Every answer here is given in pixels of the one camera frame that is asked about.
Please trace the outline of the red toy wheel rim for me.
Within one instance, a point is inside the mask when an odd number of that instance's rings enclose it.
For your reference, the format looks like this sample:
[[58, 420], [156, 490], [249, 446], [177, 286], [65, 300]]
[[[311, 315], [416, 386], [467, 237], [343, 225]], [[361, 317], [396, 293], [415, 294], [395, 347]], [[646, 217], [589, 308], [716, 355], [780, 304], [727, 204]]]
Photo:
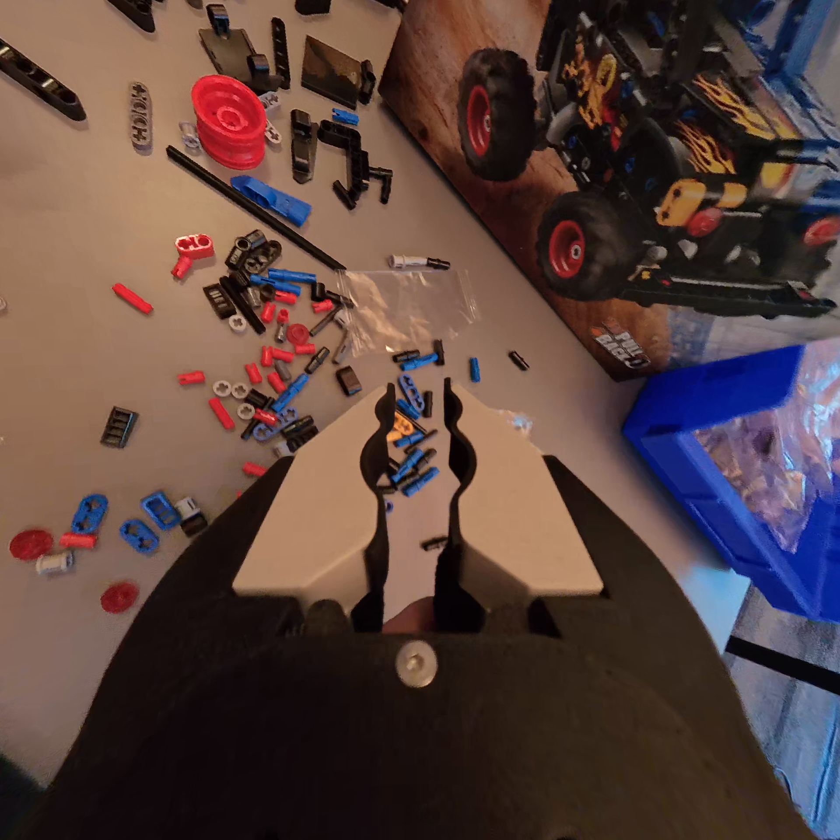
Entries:
[[265, 158], [266, 111], [244, 83], [210, 75], [192, 87], [196, 130], [205, 152], [228, 169], [254, 170]]

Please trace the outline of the crumpled clear plastic bags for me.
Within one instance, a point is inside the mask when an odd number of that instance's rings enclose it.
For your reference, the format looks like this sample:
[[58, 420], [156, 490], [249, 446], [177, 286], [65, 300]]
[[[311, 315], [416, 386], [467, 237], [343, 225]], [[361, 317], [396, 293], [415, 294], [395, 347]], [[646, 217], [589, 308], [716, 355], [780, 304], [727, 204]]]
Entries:
[[794, 552], [818, 501], [838, 478], [839, 340], [805, 347], [780, 407], [695, 432], [752, 515]]

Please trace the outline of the blue plastic bin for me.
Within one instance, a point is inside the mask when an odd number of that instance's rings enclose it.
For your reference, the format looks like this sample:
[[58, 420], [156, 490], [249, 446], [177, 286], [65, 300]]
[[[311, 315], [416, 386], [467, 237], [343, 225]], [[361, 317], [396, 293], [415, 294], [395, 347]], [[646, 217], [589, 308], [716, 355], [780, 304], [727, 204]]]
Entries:
[[838, 478], [833, 497], [815, 504], [798, 549], [786, 551], [695, 437], [698, 430], [785, 404], [806, 346], [663, 373], [641, 391], [623, 431], [721, 557], [772, 606], [837, 624]]

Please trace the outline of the black flat toy panel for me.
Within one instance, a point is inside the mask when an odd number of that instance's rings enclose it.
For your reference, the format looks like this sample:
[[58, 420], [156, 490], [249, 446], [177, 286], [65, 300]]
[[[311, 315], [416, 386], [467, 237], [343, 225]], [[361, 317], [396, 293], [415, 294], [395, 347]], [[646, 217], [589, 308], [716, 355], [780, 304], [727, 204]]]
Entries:
[[356, 110], [359, 104], [371, 102], [376, 75], [369, 59], [358, 61], [308, 35], [301, 64], [301, 85]]

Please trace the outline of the grey desk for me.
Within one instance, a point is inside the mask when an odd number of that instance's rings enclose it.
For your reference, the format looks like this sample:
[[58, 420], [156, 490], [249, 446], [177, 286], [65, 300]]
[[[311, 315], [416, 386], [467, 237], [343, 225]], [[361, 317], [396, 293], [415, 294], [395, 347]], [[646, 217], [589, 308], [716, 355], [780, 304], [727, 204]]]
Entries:
[[[446, 365], [416, 381], [440, 402], [442, 379], [468, 383], [468, 357], [488, 406], [533, 420], [532, 439], [557, 455], [657, 554], [717, 646], [728, 639], [748, 583], [730, 572], [625, 445], [620, 426], [640, 382], [614, 383], [530, 286], [422, 151], [378, 101], [361, 110], [364, 147], [393, 169], [388, 205], [373, 185], [349, 213], [331, 191], [343, 157], [318, 152], [314, 180], [291, 182], [288, 118], [315, 119], [329, 103], [302, 90], [307, 35], [383, 72], [401, 15], [376, 2], [332, 2], [301, 17], [293, 2], [225, 2], [233, 26], [270, 53], [281, 18], [293, 73], [282, 96], [281, 150], [256, 176], [312, 204], [303, 234], [348, 268], [385, 267], [390, 254], [432, 256], [469, 274], [480, 321], [446, 340]], [[216, 518], [250, 485], [242, 465], [271, 452], [223, 430], [208, 383], [244, 379], [264, 342], [237, 335], [203, 294], [223, 273], [235, 237], [257, 224], [165, 156], [181, 149], [190, 92], [211, 72], [198, 37], [202, 9], [155, 5], [144, 33], [108, 2], [2, 2], [2, 38], [73, 90], [87, 113], [73, 122], [2, 78], [2, 753], [37, 784], [54, 777], [76, 738], [134, 608], [112, 616], [100, 596], [134, 581], [145, 599], [187, 545], [176, 529], [140, 557], [119, 538], [140, 499], [163, 490], [193, 497]], [[130, 84], [150, 92], [153, 149], [130, 140]], [[208, 235], [215, 255], [180, 256], [174, 242]], [[123, 449], [100, 444], [113, 406], [139, 413]], [[70, 531], [82, 498], [101, 493], [98, 532]], [[36, 562], [7, 546], [26, 529], [53, 535]]]

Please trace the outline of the dark grey thin beam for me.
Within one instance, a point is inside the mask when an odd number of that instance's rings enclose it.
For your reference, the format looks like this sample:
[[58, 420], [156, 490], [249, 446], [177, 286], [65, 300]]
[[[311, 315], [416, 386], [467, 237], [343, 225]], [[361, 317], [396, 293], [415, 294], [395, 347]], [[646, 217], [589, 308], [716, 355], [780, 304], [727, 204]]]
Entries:
[[153, 149], [152, 104], [149, 89], [141, 82], [129, 86], [129, 136], [133, 148], [141, 153]]

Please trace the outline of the long black toy beam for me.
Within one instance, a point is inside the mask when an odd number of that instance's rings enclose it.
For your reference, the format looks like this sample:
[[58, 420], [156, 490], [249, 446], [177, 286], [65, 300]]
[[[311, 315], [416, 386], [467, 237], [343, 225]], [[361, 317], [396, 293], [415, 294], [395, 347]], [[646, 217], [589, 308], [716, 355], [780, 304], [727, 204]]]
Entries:
[[71, 121], [87, 120], [81, 100], [73, 90], [4, 39], [1, 39], [1, 72]]

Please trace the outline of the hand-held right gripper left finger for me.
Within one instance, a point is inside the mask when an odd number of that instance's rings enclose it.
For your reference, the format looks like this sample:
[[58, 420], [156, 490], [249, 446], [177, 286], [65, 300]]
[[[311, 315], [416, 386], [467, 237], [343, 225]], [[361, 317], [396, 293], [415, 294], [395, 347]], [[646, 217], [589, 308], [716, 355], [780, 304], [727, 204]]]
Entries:
[[237, 595], [290, 597], [303, 612], [332, 601], [355, 630], [382, 630], [389, 542], [377, 483], [395, 409], [395, 386], [376, 387], [281, 462], [288, 470], [234, 578]]

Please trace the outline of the long black toy axle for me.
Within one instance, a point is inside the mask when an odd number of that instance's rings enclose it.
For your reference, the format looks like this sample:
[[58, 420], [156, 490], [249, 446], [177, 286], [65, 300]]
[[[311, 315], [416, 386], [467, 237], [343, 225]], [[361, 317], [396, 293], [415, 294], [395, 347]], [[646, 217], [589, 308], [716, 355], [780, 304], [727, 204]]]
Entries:
[[218, 176], [196, 163], [193, 158], [187, 156], [183, 152], [180, 152], [176, 149], [176, 147], [167, 145], [165, 153], [171, 162], [178, 165], [185, 172], [193, 175], [198, 181], [204, 183], [215, 193], [220, 196], [224, 196], [229, 202], [241, 208], [248, 215], [252, 216], [264, 226], [294, 244], [294, 246], [297, 246], [322, 265], [334, 271], [346, 269], [344, 264], [331, 257], [318, 246], [315, 246], [315, 244], [307, 240], [296, 230], [284, 224], [277, 217], [271, 215], [265, 208], [247, 198], [242, 193], [237, 192], [231, 185], [223, 182]]

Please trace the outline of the clear bag with pieces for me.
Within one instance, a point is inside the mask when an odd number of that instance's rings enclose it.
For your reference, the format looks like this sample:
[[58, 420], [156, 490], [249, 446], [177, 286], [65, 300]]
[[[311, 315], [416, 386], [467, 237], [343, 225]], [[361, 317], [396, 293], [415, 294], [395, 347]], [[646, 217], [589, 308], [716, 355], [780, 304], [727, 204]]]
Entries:
[[461, 269], [341, 270], [337, 285], [352, 302], [348, 331], [355, 358], [454, 340], [481, 318]]

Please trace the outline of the black toy connector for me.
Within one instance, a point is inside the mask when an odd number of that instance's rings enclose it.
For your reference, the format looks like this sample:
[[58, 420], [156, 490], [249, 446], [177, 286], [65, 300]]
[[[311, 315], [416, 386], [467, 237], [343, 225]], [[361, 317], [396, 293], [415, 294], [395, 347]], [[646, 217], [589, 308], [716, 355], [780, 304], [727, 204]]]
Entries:
[[256, 229], [246, 236], [236, 238], [225, 259], [225, 265], [229, 271], [262, 274], [280, 256], [280, 242], [268, 239], [262, 230]]

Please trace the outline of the black grille tile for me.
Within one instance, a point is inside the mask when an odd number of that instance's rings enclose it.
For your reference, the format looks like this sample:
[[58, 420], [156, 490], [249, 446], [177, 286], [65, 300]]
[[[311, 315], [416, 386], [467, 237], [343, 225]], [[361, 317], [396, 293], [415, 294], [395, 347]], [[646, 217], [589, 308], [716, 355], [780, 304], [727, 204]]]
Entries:
[[113, 406], [101, 433], [100, 444], [109, 448], [125, 448], [139, 419], [139, 413]]

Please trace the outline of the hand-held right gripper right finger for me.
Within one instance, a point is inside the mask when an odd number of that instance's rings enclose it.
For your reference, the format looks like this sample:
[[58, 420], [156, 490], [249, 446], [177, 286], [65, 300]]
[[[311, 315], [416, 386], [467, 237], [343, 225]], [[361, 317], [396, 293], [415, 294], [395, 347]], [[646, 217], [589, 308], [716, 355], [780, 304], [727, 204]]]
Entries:
[[604, 591], [542, 451], [515, 423], [463, 385], [444, 381], [448, 467], [458, 485], [437, 560], [434, 621], [475, 633], [498, 610]]

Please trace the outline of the blue toy fairing piece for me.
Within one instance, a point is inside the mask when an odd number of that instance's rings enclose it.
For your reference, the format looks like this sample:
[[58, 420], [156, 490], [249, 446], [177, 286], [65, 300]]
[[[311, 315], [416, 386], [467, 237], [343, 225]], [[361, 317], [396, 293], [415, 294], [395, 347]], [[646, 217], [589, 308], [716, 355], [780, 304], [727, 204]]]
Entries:
[[312, 205], [262, 182], [250, 175], [234, 176], [230, 185], [241, 195], [270, 210], [296, 227], [304, 225]]

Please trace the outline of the black curved toy piece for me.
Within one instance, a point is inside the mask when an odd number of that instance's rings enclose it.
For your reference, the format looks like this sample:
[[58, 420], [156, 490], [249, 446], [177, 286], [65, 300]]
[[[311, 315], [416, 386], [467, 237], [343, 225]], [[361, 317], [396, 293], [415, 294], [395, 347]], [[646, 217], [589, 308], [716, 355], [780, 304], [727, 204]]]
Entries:
[[292, 177], [296, 183], [305, 184], [314, 176], [319, 122], [313, 122], [308, 112], [295, 108], [290, 112], [290, 127]]

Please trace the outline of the toy truck set box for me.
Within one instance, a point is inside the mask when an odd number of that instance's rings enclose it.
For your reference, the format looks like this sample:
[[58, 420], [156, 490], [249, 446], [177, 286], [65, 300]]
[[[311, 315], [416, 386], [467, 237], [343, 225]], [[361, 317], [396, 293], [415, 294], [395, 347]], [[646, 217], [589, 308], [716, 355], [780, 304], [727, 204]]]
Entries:
[[405, 2], [380, 93], [614, 380], [838, 340], [838, 2]]

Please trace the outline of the pile of small toy pins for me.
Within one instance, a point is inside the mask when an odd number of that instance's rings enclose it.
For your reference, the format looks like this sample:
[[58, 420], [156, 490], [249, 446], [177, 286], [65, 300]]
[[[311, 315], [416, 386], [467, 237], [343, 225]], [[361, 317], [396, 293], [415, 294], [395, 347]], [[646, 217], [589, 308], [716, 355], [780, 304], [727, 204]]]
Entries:
[[[351, 398], [363, 390], [350, 364], [348, 317], [352, 302], [339, 294], [337, 281], [336, 288], [330, 289], [319, 285], [317, 279], [312, 273], [269, 267], [262, 274], [245, 273], [244, 287], [230, 277], [205, 288], [216, 314], [235, 333], [262, 330], [271, 323], [278, 327], [277, 342], [262, 348], [260, 362], [244, 367], [247, 381], [213, 382], [207, 404], [227, 431], [235, 429], [234, 415], [239, 417], [246, 424], [244, 440], [265, 442], [284, 434], [289, 442], [281, 450], [289, 454], [317, 433], [309, 416], [298, 419], [295, 401], [328, 361], [335, 367], [335, 381], [345, 396]], [[387, 354], [395, 365], [395, 411], [416, 426], [414, 434], [394, 445], [422, 446], [428, 433], [417, 424], [423, 417], [432, 417], [433, 394], [418, 387], [415, 378], [420, 370], [445, 365], [445, 340]]]

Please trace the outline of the blue two-hole link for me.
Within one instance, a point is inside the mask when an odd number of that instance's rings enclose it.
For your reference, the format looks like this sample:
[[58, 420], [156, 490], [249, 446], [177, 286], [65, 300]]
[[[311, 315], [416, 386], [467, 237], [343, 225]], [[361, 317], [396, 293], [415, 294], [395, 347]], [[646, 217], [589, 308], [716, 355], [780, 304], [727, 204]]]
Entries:
[[85, 496], [72, 519], [70, 531], [83, 536], [98, 532], [108, 509], [109, 499], [103, 494]]
[[156, 552], [160, 541], [152, 529], [142, 520], [132, 518], [119, 526], [119, 535], [132, 550], [142, 555]]
[[182, 521], [180, 512], [162, 490], [143, 497], [140, 506], [159, 530], [172, 530]]

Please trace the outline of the black hinged toy panel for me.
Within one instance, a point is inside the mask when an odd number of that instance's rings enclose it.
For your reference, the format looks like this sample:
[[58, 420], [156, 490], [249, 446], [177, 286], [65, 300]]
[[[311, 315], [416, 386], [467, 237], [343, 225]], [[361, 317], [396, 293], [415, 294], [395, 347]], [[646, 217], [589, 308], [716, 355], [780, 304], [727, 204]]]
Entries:
[[260, 96], [281, 88], [281, 79], [270, 71], [265, 54], [258, 53], [242, 28], [231, 28], [225, 5], [206, 6], [210, 28], [199, 30], [203, 47], [217, 74], [231, 77]]

